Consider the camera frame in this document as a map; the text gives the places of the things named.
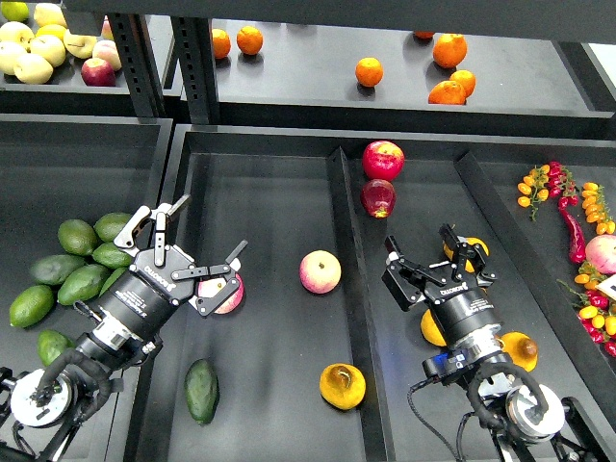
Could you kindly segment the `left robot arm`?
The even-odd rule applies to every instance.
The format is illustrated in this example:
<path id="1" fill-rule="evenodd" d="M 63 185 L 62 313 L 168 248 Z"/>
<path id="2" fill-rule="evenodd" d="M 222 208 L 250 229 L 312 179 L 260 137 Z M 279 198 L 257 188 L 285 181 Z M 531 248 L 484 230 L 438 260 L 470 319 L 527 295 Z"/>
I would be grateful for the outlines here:
<path id="1" fill-rule="evenodd" d="M 15 445 L 1 446 L 4 461 L 58 461 L 81 425 L 122 389 L 115 372 L 139 366 L 162 346 L 159 332 L 189 303 L 203 318 L 239 290 L 240 242 L 219 265 L 199 266 L 167 241 L 167 226 L 190 202 L 141 206 L 113 234 L 130 265 L 98 298 L 78 297 L 74 308 L 93 320 L 74 347 L 50 365 L 13 375 L 1 371 L 1 419 L 13 420 Z"/>

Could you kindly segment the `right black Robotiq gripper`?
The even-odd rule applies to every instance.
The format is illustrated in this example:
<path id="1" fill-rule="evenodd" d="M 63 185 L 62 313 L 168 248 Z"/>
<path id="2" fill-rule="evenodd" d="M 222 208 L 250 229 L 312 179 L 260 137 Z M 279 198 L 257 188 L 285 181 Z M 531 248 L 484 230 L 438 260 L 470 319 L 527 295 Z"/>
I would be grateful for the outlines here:
<path id="1" fill-rule="evenodd" d="M 501 321 L 486 292 L 497 276 L 486 269 L 484 248 L 460 238 L 447 223 L 441 225 L 439 235 L 451 251 L 451 259 L 429 267 L 408 260 L 395 238 L 388 236 L 382 281 L 403 312 L 426 301 L 448 347 L 492 340 L 501 330 Z M 468 262 L 474 273 L 466 271 Z"/>

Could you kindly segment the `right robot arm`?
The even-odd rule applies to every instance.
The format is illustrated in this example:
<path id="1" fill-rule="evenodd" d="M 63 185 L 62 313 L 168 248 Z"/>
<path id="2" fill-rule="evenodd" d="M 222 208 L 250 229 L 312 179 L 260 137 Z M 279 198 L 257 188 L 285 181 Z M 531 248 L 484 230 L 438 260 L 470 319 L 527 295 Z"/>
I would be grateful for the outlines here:
<path id="1" fill-rule="evenodd" d="M 439 229 L 451 256 L 423 266 L 409 260 L 393 236 L 382 280 L 401 310 L 423 302 L 443 336 L 442 353 L 423 361 L 424 380 L 408 391 L 440 383 L 460 386 L 472 406 L 458 426 L 475 417 L 489 431 L 500 461 L 532 461 L 531 447 L 549 443 L 558 461 L 609 461 L 611 455 L 581 404 L 560 398 L 516 364 L 498 337 L 501 329 L 486 289 L 497 277 L 487 254 L 448 225 Z"/>

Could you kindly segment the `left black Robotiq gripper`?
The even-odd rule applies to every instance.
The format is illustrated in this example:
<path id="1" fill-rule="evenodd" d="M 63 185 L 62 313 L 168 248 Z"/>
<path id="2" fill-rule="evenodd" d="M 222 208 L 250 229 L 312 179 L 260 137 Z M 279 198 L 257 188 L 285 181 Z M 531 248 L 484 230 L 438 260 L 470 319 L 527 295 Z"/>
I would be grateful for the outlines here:
<path id="1" fill-rule="evenodd" d="M 167 225 L 189 205 L 191 196 L 182 195 L 173 204 L 161 203 L 155 209 L 146 205 L 132 215 L 114 238 L 114 244 L 132 257 L 134 269 L 125 271 L 95 306 L 102 321 L 95 327 L 95 342 L 111 354 L 118 354 L 129 341 L 151 342 L 177 307 L 189 304 L 203 318 L 225 315 L 238 308 L 244 298 L 244 282 L 239 275 L 240 254 L 247 246 L 241 241 L 219 265 L 196 267 L 193 257 L 180 247 L 167 249 Z M 153 224 L 153 249 L 140 251 L 137 236 Z M 155 257 L 165 264 L 155 265 Z"/>

